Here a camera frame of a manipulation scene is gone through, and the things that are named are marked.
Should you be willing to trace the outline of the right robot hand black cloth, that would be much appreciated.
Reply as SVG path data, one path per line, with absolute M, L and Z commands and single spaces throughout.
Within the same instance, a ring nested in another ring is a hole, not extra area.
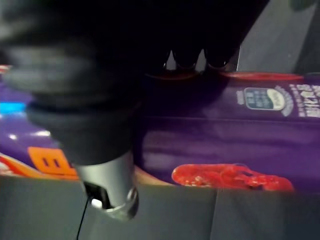
M 141 82 L 173 52 L 226 65 L 265 0 L 3 0 L 0 59 L 7 85 L 32 95 L 28 119 L 51 133 L 92 206 L 137 213 L 133 134 Z

